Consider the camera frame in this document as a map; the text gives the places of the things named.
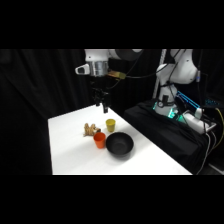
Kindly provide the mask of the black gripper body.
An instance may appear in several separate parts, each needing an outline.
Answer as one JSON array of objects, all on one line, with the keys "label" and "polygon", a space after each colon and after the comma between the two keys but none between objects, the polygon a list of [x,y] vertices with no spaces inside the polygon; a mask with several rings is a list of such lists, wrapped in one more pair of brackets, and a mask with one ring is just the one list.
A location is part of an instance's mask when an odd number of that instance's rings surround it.
[{"label": "black gripper body", "polygon": [[91,89],[93,99],[98,97],[100,102],[103,102],[109,96],[109,93],[106,89],[106,78],[105,77],[92,77],[91,78]]}]

